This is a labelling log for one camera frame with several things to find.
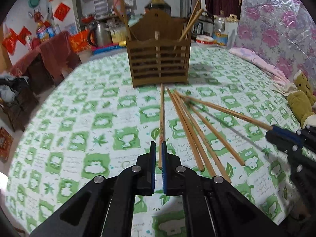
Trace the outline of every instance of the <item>stuffed toy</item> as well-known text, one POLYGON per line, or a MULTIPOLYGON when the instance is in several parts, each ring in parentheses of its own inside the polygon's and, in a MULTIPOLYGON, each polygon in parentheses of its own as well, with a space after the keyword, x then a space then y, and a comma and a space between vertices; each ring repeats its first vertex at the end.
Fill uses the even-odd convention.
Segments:
POLYGON ((311 103, 311 106, 313 110, 316 110, 316 97, 313 95, 313 90, 311 85, 308 82, 307 77, 304 75, 304 73, 299 70, 293 77, 294 84, 296 85, 297 89, 300 91, 303 91, 304 94, 309 99, 309 102, 311 103))
POLYGON ((312 110, 312 105, 306 94, 299 90, 288 95, 289 106, 298 120, 301 123, 301 128, 306 125, 316 127, 316 115, 312 110))

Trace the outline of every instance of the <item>red cloth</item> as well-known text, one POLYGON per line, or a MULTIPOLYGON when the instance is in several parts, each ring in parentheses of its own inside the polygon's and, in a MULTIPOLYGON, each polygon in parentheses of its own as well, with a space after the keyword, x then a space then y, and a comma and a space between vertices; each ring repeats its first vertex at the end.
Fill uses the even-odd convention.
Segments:
POLYGON ((10 69, 10 73, 14 76, 23 75, 27 67, 40 53, 47 71, 52 75, 55 81, 62 81, 62 68, 68 66, 72 69, 79 64, 79 56, 74 53, 69 44, 70 34, 63 31, 60 34, 50 38, 46 42, 37 46, 22 57, 10 69))

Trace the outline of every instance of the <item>soy sauce bottle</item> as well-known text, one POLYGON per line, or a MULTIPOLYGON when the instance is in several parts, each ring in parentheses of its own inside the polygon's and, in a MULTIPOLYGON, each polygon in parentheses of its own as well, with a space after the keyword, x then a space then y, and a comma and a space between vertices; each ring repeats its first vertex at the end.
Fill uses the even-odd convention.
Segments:
POLYGON ((145 13, 151 9, 160 9, 171 16, 171 7, 164 0, 151 0, 149 4, 145 6, 145 13))

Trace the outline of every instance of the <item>red paper decoration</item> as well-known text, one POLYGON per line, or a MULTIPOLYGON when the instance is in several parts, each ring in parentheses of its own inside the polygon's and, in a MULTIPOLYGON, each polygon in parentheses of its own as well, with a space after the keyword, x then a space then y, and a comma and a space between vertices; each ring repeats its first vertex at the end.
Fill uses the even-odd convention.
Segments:
POLYGON ((7 49, 8 53, 14 55, 16 41, 18 39, 17 34, 10 28, 10 34, 2 41, 2 45, 7 49))
POLYGON ((70 11, 70 7, 68 7, 67 5, 61 2, 54 13, 54 17, 59 19, 60 21, 64 21, 69 11, 70 11))
POLYGON ((23 44, 26 45, 25 38, 27 35, 32 35, 32 33, 26 28, 23 27, 20 34, 18 35, 18 40, 23 44))

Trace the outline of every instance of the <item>green plate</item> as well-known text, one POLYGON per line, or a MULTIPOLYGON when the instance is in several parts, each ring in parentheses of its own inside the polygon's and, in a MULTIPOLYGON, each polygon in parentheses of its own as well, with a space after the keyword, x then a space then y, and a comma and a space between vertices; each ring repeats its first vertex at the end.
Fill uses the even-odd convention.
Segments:
POLYGON ((37 7, 38 5, 39 5, 39 2, 40 0, 29 0, 28 1, 28 5, 32 8, 32 9, 34 9, 35 7, 37 7))

